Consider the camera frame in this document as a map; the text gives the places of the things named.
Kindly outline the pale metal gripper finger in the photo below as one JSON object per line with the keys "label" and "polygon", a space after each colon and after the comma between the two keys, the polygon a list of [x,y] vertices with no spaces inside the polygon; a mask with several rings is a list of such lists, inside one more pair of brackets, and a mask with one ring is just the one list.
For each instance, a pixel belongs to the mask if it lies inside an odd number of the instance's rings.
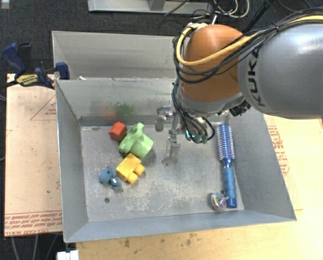
{"label": "pale metal gripper finger", "polygon": [[165,166],[170,164],[170,152],[171,152],[171,139],[170,137],[168,137],[166,141],[165,155],[161,161],[162,164]]}
{"label": "pale metal gripper finger", "polygon": [[181,148],[181,144],[179,144],[177,142],[171,143],[171,162],[173,164],[177,163],[177,161],[178,161],[180,148]]}

